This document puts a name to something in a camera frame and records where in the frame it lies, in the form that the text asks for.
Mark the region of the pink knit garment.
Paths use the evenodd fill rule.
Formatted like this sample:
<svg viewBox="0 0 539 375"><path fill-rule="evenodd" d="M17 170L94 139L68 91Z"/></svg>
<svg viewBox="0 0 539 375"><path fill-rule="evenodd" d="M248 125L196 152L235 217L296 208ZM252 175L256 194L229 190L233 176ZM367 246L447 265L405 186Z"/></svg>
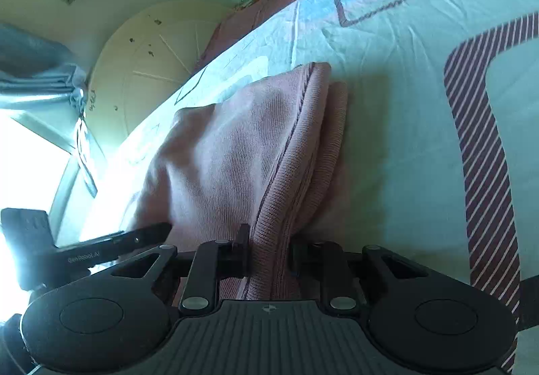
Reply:
<svg viewBox="0 0 539 375"><path fill-rule="evenodd" d="M311 62L252 82L226 101L177 111L127 227L169 223L169 243L194 250L248 225L251 275L229 280L222 296L297 298L288 245L329 191L347 97L328 63Z"/></svg>

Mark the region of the blue grey curtain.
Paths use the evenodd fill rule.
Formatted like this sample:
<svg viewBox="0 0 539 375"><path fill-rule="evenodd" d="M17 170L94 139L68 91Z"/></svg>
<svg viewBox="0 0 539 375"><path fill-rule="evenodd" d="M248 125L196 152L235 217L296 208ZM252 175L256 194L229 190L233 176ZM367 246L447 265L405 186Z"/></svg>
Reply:
<svg viewBox="0 0 539 375"><path fill-rule="evenodd" d="M74 155L87 189L98 192L83 145L87 70L63 44L1 24L1 114Z"/></svg>

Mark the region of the cream curved headboard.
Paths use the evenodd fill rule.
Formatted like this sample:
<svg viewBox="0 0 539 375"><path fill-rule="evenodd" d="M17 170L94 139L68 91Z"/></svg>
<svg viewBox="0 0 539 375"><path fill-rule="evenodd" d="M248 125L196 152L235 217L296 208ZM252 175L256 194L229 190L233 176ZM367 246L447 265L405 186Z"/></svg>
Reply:
<svg viewBox="0 0 539 375"><path fill-rule="evenodd" d="M195 73L231 8L175 0L147 8L116 30L91 72L85 120L106 157Z"/></svg>

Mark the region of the light blue patterned bedsheet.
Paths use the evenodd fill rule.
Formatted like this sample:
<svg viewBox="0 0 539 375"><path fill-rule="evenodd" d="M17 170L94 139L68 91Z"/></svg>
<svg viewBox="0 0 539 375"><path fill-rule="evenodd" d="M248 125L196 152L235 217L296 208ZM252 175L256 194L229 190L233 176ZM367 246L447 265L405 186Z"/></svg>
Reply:
<svg viewBox="0 0 539 375"><path fill-rule="evenodd" d="M538 371L538 0L294 0L205 64L120 146L81 232L122 230L175 113L311 61L349 92L312 223L497 296Z"/></svg>

